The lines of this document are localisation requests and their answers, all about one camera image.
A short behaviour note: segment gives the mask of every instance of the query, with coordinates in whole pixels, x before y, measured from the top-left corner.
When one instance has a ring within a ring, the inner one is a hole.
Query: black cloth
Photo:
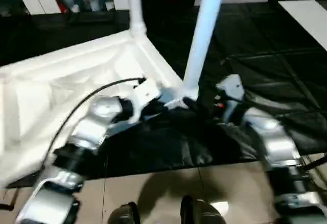
[[[181,78],[197,12],[193,8],[146,18],[149,39]],[[12,27],[12,34],[8,30],[0,62],[5,65],[127,29],[128,19],[121,20],[70,20],[60,26],[45,20],[48,25],[40,28],[33,19],[24,19]],[[301,154],[327,152],[326,58],[327,52],[279,4],[222,5],[199,100],[210,107],[215,84],[238,73],[246,99],[277,115]],[[90,178],[97,179],[255,159],[251,140],[238,128],[217,126],[192,111],[176,109],[109,138],[89,168]],[[11,187],[31,185],[34,179],[28,176]]]

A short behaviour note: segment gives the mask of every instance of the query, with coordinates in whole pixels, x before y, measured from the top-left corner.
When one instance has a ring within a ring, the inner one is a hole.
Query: tiled floor
[[[321,170],[327,172],[327,165]],[[13,223],[30,191],[20,190],[14,211],[0,211],[2,223]],[[8,203],[14,192],[0,197]],[[266,176],[253,162],[88,181],[78,194],[83,205],[77,224],[105,224],[115,208],[130,201],[137,203],[144,224],[179,224],[180,202],[187,194],[218,208],[227,224],[271,223],[277,217]]]

